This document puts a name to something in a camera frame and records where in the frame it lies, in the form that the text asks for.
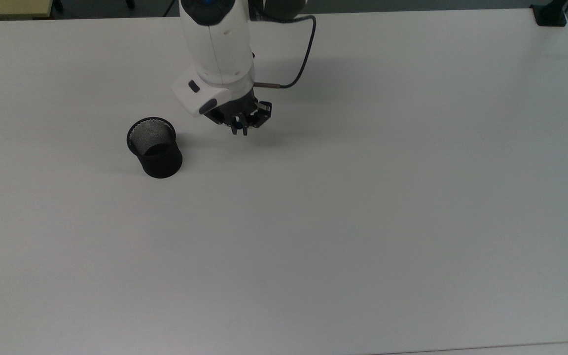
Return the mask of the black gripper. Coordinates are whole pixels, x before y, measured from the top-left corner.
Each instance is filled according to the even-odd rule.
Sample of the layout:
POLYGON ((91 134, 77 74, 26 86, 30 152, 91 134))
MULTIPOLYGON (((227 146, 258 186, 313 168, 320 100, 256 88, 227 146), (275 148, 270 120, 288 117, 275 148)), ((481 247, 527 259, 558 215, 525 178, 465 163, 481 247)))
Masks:
POLYGON ((204 115, 216 124, 225 124, 233 135, 242 129, 243 136, 247 136, 250 128, 260 128, 271 118, 272 109, 272 103, 257 101, 251 88, 243 97, 212 108, 204 115))

